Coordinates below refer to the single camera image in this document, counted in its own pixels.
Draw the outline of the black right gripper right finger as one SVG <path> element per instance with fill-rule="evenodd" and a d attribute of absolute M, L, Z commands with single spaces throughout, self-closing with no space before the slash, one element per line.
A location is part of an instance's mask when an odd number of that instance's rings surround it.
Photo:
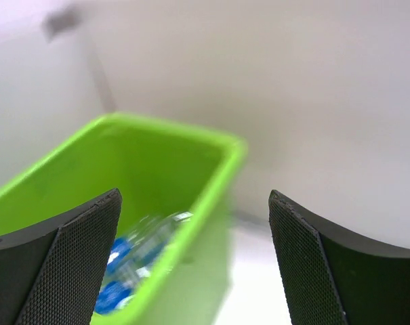
<path fill-rule="evenodd" d="M 292 324 L 410 324 L 410 249 L 357 234 L 277 190 L 269 224 Z"/>

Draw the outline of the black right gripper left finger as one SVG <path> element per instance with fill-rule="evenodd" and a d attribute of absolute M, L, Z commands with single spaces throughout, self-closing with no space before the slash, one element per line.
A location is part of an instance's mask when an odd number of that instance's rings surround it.
<path fill-rule="evenodd" d="M 0 236 L 0 324 L 89 324 L 121 205 L 113 188 Z"/>

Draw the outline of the clear bottle blue label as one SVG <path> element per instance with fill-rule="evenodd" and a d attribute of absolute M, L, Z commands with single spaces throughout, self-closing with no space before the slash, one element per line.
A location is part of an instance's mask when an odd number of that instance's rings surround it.
<path fill-rule="evenodd" d="M 124 308 L 150 277 L 155 261 L 177 229 L 191 217 L 189 211 L 165 217 L 148 215 L 117 237 L 110 249 L 94 311 L 107 315 Z"/>

